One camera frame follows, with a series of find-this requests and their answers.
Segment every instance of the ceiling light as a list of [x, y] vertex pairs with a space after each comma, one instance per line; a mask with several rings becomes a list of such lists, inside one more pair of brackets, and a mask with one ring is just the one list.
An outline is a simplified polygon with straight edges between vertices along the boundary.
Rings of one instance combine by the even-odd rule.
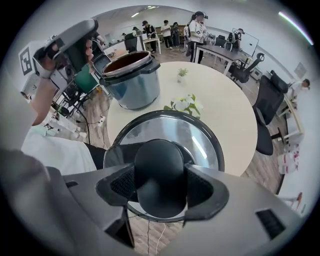
[[311, 38], [304, 32], [293, 20], [291, 20], [288, 16], [283, 14], [281, 11], [279, 12], [279, 15], [283, 18], [285, 18], [288, 22], [290, 22], [299, 32], [305, 37], [305, 39], [310, 43], [310, 45], [314, 45], [314, 42], [311, 40]]
[[139, 14], [139, 12], [137, 12], [136, 14], [132, 15], [131, 18], [133, 18], [134, 16], [137, 16]]

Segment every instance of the backpack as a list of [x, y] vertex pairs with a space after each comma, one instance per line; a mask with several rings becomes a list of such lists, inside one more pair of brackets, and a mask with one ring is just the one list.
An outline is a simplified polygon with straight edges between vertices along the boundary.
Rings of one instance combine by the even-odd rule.
[[184, 38], [187, 39], [188, 41], [190, 40], [190, 36], [191, 36], [191, 33], [190, 33], [190, 29], [189, 29], [189, 25], [186, 25], [183, 29], [183, 35], [184, 35]]
[[233, 43], [233, 44], [236, 42], [235, 33], [232, 33], [232, 32], [229, 33], [228, 41]]

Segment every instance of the white flower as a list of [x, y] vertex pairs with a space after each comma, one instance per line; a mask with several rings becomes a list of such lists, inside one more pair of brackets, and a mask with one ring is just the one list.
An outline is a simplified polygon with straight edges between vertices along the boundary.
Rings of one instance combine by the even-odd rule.
[[195, 101], [192, 99], [191, 96], [186, 97], [185, 101], [188, 102], [189, 104], [194, 104], [195, 103]]
[[194, 102], [194, 105], [198, 110], [202, 110], [204, 108], [204, 106], [198, 100]]
[[176, 101], [175, 104], [173, 104], [173, 107], [177, 111], [184, 111], [188, 107], [188, 103], [186, 101]]

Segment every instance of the whiteboard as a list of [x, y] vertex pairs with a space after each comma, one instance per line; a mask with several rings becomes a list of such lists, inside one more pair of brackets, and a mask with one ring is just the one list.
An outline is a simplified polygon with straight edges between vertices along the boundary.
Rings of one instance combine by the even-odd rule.
[[259, 42], [259, 39], [255, 38], [250, 34], [245, 33], [241, 35], [242, 51], [250, 56], [254, 55], [258, 42]]

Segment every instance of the white t-shirt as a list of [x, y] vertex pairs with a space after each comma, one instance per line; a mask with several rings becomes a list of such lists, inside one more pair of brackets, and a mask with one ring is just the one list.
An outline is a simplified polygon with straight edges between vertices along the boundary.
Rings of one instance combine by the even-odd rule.
[[[190, 40], [192, 42], [203, 43], [204, 27], [201, 23], [192, 20], [189, 25], [190, 29]], [[199, 37], [192, 35], [192, 32], [195, 32]]]
[[163, 31], [163, 32], [162, 32], [162, 35], [163, 35], [164, 38], [171, 36], [171, 27], [170, 27], [169, 24], [168, 24], [168, 25], [163, 25], [163, 26], [161, 27], [161, 31]]
[[298, 96], [300, 91], [302, 90], [302, 82], [297, 81], [290, 85], [288, 92], [286, 93], [289, 100], [293, 100], [294, 97]]
[[87, 146], [80, 141], [42, 136], [30, 129], [21, 151], [44, 166], [57, 168], [62, 175], [96, 171]]

